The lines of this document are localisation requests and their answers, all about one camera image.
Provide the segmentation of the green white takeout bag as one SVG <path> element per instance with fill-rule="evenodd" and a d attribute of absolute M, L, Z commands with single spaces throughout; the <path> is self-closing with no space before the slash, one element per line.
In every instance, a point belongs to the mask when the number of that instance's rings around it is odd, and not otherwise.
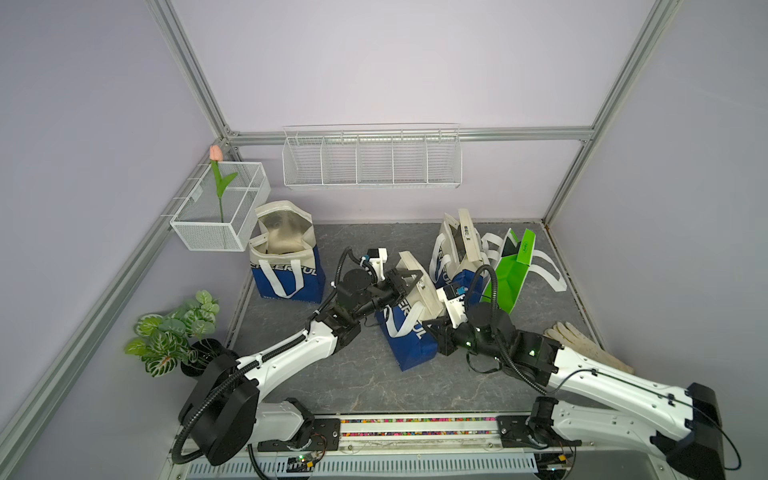
<path fill-rule="evenodd" d="M 482 251 L 494 268 L 497 302 L 501 310 L 511 313 L 529 273 L 542 278 L 555 292 L 567 290 L 567 283 L 554 260 L 536 248 L 536 234 L 526 229 L 519 238 L 512 229 L 504 237 L 493 233 L 481 237 Z"/>

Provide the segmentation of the blue beige tote bag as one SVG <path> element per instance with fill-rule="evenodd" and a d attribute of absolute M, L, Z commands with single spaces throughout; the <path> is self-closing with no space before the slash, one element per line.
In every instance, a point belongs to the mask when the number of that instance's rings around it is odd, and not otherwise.
<path fill-rule="evenodd" d="M 261 297 L 320 303 L 326 276 L 310 213 L 283 200 L 255 209 L 260 234 L 248 244 L 252 275 Z"/>

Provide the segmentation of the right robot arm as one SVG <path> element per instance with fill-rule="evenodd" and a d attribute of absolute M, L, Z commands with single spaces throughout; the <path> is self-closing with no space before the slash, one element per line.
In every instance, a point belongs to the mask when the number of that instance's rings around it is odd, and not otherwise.
<path fill-rule="evenodd" d="M 576 450 L 595 443 L 643 451 L 690 479 L 723 479 L 728 471 L 715 392 L 702 384 L 675 387 L 602 364 L 542 334 L 516 328 L 488 303 L 470 306 L 465 321 L 424 322 L 443 355 L 464 349 L 496 360 L 496 371 L 538 392 L 526 417 L 497 424 L 506 448 Z"/>

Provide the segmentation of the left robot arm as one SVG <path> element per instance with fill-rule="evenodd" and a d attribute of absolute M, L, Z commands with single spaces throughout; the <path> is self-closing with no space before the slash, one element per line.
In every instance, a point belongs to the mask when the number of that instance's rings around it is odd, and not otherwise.
<path fill-rule="evenodd" d="M 179 413 L 181 430 L 171 449 L 172 462 L 205 457 L 218 466 L 254 443 L 311 446 L 314 415 L 294 398 L 267 403 L 265 397 L 349 345 L 360 333 L 362 319 L 397 305 L 422 275 L 420 270 L 395 268 L 378 278 L 363 268 L 350 270 L 298 333 L 257 354 L 237 358 L 225 352 L 214 358 Z"/>

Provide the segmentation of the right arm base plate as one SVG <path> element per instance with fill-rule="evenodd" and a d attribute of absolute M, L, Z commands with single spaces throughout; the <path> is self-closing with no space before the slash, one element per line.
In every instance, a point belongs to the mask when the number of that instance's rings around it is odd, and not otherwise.
<path fill-rule="evenodd" d="M 554 430 L 554 420 L 525 415 L 499 415 L 497 426 L 503 448 L 580 447 L 581 440 L 568 440 Z"/>

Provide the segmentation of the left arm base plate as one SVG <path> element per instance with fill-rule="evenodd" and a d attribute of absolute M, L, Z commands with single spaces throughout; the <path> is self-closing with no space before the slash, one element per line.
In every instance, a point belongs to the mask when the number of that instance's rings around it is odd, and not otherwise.
<path fill-rule="evenodd" d="M 302 425 L 289 440 L 277 439 L 259 442 L 258 452 L 337 451 L 341 440 L 339 418 L 315 418 Z"/>

